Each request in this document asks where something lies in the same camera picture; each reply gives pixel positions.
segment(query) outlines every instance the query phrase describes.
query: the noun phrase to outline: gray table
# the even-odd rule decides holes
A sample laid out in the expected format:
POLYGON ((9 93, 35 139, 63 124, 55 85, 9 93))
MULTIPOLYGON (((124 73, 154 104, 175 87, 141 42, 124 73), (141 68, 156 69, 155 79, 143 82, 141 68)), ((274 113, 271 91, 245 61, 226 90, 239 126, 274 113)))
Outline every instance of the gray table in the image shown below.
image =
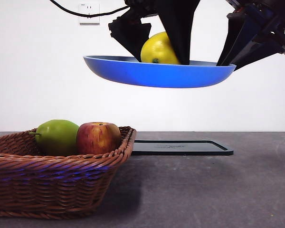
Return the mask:
POLYGON ((232 156, 132 156, 87 218, 0 218, 0 228, 285 228, 285 132, 138 132, 209 139, 232 156))

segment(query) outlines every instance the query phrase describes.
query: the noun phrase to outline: wicker basket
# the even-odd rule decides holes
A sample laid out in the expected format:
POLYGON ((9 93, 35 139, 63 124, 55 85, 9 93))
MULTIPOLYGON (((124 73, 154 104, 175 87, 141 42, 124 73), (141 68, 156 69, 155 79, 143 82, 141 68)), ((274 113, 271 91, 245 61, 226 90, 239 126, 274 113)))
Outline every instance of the wicker basket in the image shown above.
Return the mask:
POLYGON ((29 131, 0 136, 0 217, 73 219, 93 213, 133 150, 136 130, 120 131, 122 144, 115 151, 68 157, 43 156, 29 131))

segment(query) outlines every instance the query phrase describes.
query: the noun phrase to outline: blue plate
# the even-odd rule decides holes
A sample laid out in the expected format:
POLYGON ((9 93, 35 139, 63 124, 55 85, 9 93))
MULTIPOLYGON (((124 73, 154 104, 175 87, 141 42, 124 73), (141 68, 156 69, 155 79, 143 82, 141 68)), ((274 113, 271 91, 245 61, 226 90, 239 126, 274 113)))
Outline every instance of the blue plate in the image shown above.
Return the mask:
POLYGON ((140 63, 134 57, 84 56, 98 76, 110 81, 151 87, 195 88, 215 85, 228 78, 235 65, 190 61, 190 65, 140 63))

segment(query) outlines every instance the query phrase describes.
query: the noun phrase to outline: basket rim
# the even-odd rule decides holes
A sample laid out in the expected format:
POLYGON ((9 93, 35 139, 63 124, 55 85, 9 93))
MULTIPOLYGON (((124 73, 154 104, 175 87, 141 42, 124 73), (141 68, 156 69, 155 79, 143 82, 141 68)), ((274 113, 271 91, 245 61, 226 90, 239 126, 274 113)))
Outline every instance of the basket rim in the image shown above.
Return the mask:
MULTIPOLYGON (((15 162, 15 165, 7 165, 6 168, 12 168, 17 166, 22 161, 31 161, 31 162, 44 162, 43 166, 51 166, 57 164, 59 166, 67 166, 68 164, 78 163, 78 168, 89 167, 89 168, 100 168, 110 164, 110 166, 115 166, 119 163, 123 163, 129 156, 131 156, 133 143, 136 136, 136 130, 129 126, 120 127, 128 128, 127 135, 122 140, 119 148, 114 151, 107 152, 104 154, 79 154, 79 155, 70 155, 67 157, 64 156, 40 156, 40 155, 16 155, 8 153, 0 153, 0 160, 15 162)), ((19 133, 12 133, 2 137, 13 137, 15 135, 27 134, 30 131, 36 130, 36 128, 28 131, 23 131, 19 133)))

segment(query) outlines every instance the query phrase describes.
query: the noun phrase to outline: apple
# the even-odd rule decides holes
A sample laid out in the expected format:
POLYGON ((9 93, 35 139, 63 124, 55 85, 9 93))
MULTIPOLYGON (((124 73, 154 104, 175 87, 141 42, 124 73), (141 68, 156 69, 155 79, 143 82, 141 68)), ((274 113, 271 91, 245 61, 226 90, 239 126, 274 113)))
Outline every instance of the apple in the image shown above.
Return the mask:
POLYGON ((35 135, 36 143, 47 156, 76 154, 76 134, 79 126, 68 120, 50 120, 41 124, 35 135))
POLYGON ((118 126, 113 123, 90 122, 77 131, 76 145, 79 154, 104 154, 117 149, 122 141, 118 126))

